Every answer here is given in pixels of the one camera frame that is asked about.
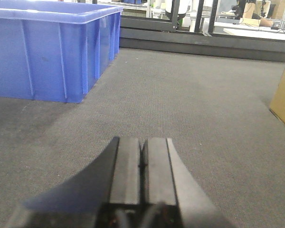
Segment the person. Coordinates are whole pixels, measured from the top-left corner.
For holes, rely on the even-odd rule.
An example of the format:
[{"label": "person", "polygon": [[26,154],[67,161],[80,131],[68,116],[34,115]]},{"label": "person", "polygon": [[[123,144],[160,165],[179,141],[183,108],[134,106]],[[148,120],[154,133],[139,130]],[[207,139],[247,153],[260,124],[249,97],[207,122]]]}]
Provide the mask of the person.
[{"label": "person", "polygon": [[[256,4],[257,0],[248,0],[248,3]],[[250,7],[246,7],[247,0],[237,0],[237,5],[232,8],[232,10],[236,11],[236,14],[238,15],[238,19],[240,18],[246,18],[244,15],[250,10]],[[260,26],[262,27],[272,27],[273,22],[271,20],[265,19],[257,15],[256,13],[252,13],[251,19],[257,19],[260,20]]]},{"label": "person", "polygon": [[[186,16],[188,6],[191,0],[180,0],[179,12],[177,15],[177,21]],[[172,9],[172,0],[166,0],[166,16],[171,19],[171,9]]]}]

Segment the cable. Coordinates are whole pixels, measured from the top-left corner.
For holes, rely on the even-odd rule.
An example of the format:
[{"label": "cable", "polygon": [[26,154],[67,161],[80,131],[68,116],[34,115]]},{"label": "cable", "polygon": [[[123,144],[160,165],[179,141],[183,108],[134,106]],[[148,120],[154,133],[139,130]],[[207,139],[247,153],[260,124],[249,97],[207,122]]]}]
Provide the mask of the cable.
[{"label": "cable", "polygon": [[157,215],[158,211],[161,211],[166,204],[164,202],[159,202],[153,206],[151,206],[145,213],[143,220],[139,226],[139,228],[150,228],[155,216]]},{"label": "cable", "polygon": [[129,219],[123,210],[117,209],[115,215],[117,218],[117,223],[119,228],[130,228]]}]

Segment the blue plastic bin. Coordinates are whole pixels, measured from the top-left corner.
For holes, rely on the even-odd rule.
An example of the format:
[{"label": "blue plastic bin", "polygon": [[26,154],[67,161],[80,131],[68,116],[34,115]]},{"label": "blue plastic bin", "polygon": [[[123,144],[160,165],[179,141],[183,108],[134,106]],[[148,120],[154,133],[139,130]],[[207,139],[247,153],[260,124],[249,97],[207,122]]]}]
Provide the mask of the blue plastic bin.
[{"label": "blue plastic bin", "polygon": [[0,0],[0,96],[80,103],[119,52],[121,11]]}]

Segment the white table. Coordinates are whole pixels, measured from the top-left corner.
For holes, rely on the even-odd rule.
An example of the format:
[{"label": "white table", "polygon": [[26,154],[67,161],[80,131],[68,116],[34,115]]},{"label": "white table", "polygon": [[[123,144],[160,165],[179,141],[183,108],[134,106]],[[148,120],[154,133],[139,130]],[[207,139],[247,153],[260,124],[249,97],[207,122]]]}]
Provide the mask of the white table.
[{"label": "white table", "polygon": [[241,36],[241,37],[255,37],[255,38],[285,40],[285,33],[283,31],[278,32],[278,30],[272,30],[272,29],[271,31],[261,31],[261,30],[224,28],[224,32],[230,35]]}]

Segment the gray carpet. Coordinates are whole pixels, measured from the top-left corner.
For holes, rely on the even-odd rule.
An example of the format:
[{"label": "gray carpet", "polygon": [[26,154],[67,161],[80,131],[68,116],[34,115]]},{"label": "gray carpet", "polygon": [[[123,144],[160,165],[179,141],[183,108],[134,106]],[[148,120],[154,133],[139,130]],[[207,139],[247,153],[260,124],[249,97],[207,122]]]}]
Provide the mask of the gray carpet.
[{"label": "gray carpet", "polygon": [[121,49],[81,104],[0,98],[0,227],[115,136],[170,137],[239,228],[285,228],[282,63]]}]

